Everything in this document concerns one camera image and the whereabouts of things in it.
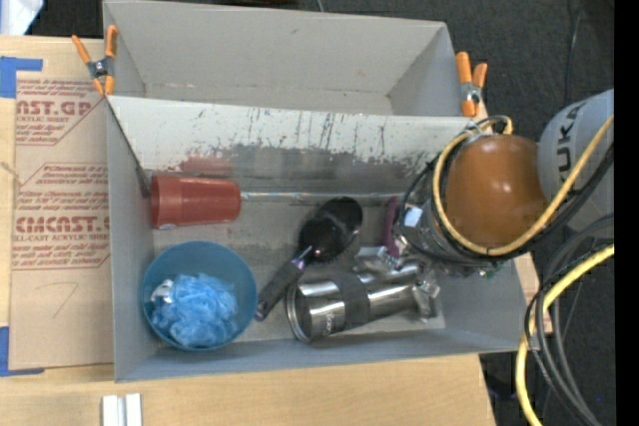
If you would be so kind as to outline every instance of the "black handle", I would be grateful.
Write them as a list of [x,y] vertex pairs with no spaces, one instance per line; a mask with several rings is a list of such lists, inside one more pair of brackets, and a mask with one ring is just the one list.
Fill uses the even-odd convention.
[[260,291],[256,320],[264,321],[276,304],[284,297],[289,286],[295,284],[304,273],[299,261],[287,261]]

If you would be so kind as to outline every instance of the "red cup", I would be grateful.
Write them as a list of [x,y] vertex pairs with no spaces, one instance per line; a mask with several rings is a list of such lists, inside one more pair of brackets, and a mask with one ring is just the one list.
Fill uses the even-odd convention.
[[229,222],[240,214],[240,188],[230,180],[155,175],[151,180],[153,227]]

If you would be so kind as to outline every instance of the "plastic cup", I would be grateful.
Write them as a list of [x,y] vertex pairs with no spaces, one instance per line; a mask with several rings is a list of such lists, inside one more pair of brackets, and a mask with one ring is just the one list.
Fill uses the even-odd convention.
[[[238,303],[234,317],[238,328],[233,337],[222,344],[187,347],[156,328],[152,321],[155,305],[151,294],[167,279],[200,273],[222,280],[231,287]],[[230,248],[212,241],[187,241],[167,248],[149,265],[142,282],[142,307],[151,329],[167,344],[183,351],[209,351],[226,346],[247,329],[258,307],[258,288],[250,267]]]
[[240,214],[235,182],[213,178],[155,175],[151,180],[153,227],[228,222]]

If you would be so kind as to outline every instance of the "yellow cable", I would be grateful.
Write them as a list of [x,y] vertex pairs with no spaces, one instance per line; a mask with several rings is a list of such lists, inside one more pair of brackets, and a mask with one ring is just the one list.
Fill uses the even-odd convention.
[[441,223],[444,225],[444,227],[450,233],[450,235],[453,238],[455,238],[455,240],[457,240],[464,247],[470,250],[473,250],[474,252],[477,252],[479,254],[497,256],[497,255],[505,255],[510,252],[513,252],[514,250],[517,250],[518,248],[523,246],[525,243],[527,243],[529,240],[531,240],[534,236],[536,236],[543,229],[543,227],[550,220],[550,218],[555,214],[555,212],[561,206],[561,203],[563,203],[566,197],[568,196],[568,193],[570,192],[570,189],[572,188],[575,181],[577,180],[579,173],[581,173],[582,169],[587,164],[591,155],[594,153],[596,147],[601,142],[606,132],[612,126],[613,123],[614,123],[614,114],[611,115],[606,120],[606,122],[601,126],[601,128],[599,128],[595,136],[592,138],[588,146],[586,146],[586,149],[582,153],[581,157],[579,158],[575,166],[570,171],[568,178],[563,183],[563,185],[561,186],[561,188],[559,189],[555,197],[552,199],[552,201],[550,202],[550,204],[548,205],[544,213],[542,213],[541,216],[537,219],[537,221],[515,241],[512,241],[511,243],[508,243],[506,245],[496,247],[496,248],[488,248],[488,247],[479,245],[478,243],[470,241],[469,239],[464,237],[459,231],[457,231],[457,229],[455,229],[455,227],[452,225],[452,223],[446,216],[446,213],[443,209],[443,205],[441,203],[441,190],[439,188],[439,181],[440,181],[440,176],[441,176],[444,163],[446,159],[448,158],[448,155],[450,155],[450,153],[452,152],[452,150],[457,145],[461,144],[463,141],[471,137],[473,134],[470,132],[464,132],[463,134],[457,136],[443,149],[443,151],[441,152],[441,155],[439,156],[439,159],[437,160],[435,169],[433,171],[432,195],[434,199],[435,208],[437,209],[437,213],[439,214],[439,217],[441,219]]
[[[545,313],[552,302],[563,293],[563,291],[574,281],[579,279],[586,271],[592,269],[597,264],[600,264],[608,257],[614,255],[615,244],[612,243],[606,248],[592,254],[588,259],[575,266],[566,275],[564,275],[556,284],[554,284],[543,299],[543,312]],[[534,315],[530,317],[529,329],[531,333],[534,333]],[[521,335],[519,341],[519,349],[517,350],[517,357],[515,360],[515,385],[517,388],[517,397],[519,398],[519,404],[523,410],[524,415],[529,424],[533,426],[542,426],[541,421],[537,417],[528,398],[528,389],[526,387],[526,354],[528,352],[528,341],[525,332]]]

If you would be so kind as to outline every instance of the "blue tape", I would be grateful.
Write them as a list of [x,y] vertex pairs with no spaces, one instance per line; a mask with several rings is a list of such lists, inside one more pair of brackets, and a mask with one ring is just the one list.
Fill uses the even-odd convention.
[[18,71],[42,71],[42,59],[0,57],[0,98],[16,97]]
[[9,371],[9,327],[0,327],[0,378],[3,376],[17,376],[20,374],[38,374],[43,369],[22,369]]

